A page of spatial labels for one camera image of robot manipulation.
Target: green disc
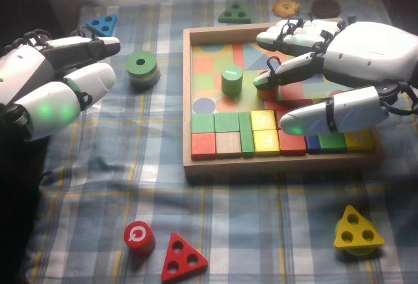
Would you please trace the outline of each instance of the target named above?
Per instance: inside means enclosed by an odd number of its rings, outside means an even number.
[[[155,55],[148,51],[130,54],[126,60],[126,70],[133,78],[149,77],[157,68]]]
[[[373,226],[373,224],[371,224],[371,222],[369,220],[367,220],[366,218],[364,218],[368,223],[370,223],[370,225]],[[341,220],[342,218],[337,222],[337,225],[335,226],[335,236],[337,235],[338,229],[340,228],[341,225]],[[345,249],[345,251],[347,251],[349,254],[356,256],[356,257],[363,257],[363,256],[367,256],[368,254],[372,253],[373,250],[375,250],[376,247],[369,247],[369,248],[358,248],[358,249]]]
[[[230,65],[222,71],[222,91],[231,97],[235,97],[242,90],[242,69],[238,65]]]

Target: stacked rings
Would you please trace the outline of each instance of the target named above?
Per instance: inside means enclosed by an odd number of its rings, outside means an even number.
[[[161,77],[155,55],[148,51],[134,52],[126,61],[126,71],[133,86],[149,88]]]

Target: plaid tablecloth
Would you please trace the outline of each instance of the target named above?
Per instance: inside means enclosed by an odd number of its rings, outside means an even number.
[[[279,20],[271,13],[275,0],[243,1],[254,22]],[[309,11],[313,0],[297,1]],[[338,1],[341,17],[354,13],[359,20],[389,23],[381,0]],[[102,101],[52,138],[44,166],[52,174],[40,185],[23,267],[30,283],[159,283],[174,231],[210,263],[188,283],[418,283],[413,118],[380,125],[386,158],[379,169],[218,176],[208,185],[186,181],[182,33],[220,25],[224,8],[225,0],[209,0],[82,9],[80,23],[118,15],[121,51],[108,60],[118,79]],[[125,71],[127,55],[137,50],[155,52],[162,74],[141,94],[133,92]],[[367,259],[332,247],[348,204],[386,240]],[[134,220],[148,222],[157,240],[147,260],[132,256],[123,242],[124,228]]]

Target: blue circle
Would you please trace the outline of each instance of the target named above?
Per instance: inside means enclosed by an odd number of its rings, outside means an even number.
[[[201,46],[202,50],[206,52],[218,52],[221,51],[223,47],[225,47],[224,44],[205,44]]]
[[[215,110],[215,102],[209,98],[200,98],[193,103],[193,111],[195,113],[213,113]]]

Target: green triangle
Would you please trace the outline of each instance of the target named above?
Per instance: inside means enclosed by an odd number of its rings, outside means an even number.
[[[242,3],[234,1],[219,15],[217,20],[219,23],[249,24],[251,23],[251,14]]]

